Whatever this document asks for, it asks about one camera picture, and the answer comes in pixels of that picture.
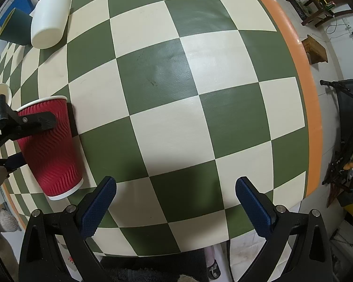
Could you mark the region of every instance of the small wooden stool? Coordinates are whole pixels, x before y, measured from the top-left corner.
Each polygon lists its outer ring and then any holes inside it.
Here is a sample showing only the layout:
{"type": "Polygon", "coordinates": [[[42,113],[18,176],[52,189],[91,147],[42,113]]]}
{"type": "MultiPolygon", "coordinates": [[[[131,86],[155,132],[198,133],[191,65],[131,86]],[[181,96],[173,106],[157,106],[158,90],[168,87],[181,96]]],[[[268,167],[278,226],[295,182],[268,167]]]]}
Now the small wooden stool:
{"type": "Polygon", "coordinates": [[[318,62],[328,62],[326,49],[313,37],[307,35],[307,38],[302,40],[302,44],[306,53],[310,55],[312,65],[318,62]]]}

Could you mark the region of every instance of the checkered tablecloth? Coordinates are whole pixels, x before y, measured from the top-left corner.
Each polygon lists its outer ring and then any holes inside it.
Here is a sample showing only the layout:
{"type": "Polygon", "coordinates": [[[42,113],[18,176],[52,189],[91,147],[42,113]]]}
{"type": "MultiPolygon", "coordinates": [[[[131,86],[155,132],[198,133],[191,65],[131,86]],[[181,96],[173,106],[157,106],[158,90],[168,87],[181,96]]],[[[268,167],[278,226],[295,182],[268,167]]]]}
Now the checkered tablecloth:
{"type": "MultiPolygon", "coordinates": [[[[105,175],[117,194],[91,249],[162,255],[253,227],[235,192],[247,176],[275,204],[304,197],[308,128],[285,41],[260,0],[72,0],[62,41],[9,43],[0,82],[12,108],[68,98],[84,184],[50,201],[28,166],[6,186],[30,213],[77,204],[105,175]]],[[[19,150],[8,141],[0,157],[19,150]]]]}

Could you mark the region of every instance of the dark green cup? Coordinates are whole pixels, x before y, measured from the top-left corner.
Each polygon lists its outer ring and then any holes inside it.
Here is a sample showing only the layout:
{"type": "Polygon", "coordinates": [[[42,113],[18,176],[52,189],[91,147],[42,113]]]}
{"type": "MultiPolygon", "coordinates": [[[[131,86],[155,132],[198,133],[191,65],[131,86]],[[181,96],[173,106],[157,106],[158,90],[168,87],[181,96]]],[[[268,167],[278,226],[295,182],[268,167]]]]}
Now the dark green cup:
{"type": "Polygon", "coordinates": [[[31,44],[30,28],[33,17],[18,8],[12,9],[0,29],[0,39],[19,45],[31,44]]]}

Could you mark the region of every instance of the white cup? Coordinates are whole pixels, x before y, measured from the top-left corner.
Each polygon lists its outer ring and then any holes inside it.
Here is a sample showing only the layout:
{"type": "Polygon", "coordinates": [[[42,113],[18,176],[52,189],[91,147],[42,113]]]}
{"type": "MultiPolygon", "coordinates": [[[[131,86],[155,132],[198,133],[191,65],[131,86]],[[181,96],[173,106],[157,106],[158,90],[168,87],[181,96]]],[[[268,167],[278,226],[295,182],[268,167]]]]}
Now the white cup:
{"type": "Polygon", "coordinates": [[[12,103],[12,92],[7,84],[0,84],[0,94],[5,95],[5,102],[10,107],[12,103]]]}
{"type": "Polygon", "coordinates": [[[47,49],[63,37],[72,0],[39,0],[34,9],[30,36],[32,46],[47,49]]]}

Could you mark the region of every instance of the red paper cup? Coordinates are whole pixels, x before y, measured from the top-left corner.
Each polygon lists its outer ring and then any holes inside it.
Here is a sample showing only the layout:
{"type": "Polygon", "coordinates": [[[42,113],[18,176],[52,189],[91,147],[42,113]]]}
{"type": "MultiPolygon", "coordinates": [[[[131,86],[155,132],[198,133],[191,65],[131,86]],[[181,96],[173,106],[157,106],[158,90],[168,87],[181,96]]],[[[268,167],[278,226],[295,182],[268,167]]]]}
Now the red paper cup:
{"type": "Polygon", "coordinates": [[[67,98],[42,98],[17,111],[20,116],[46,111],[55,115],[55,128],[21,138],[17,142],[26,163],[49,199],[62,199],[77,191],[83,179],[72,142],[67,98]]]}

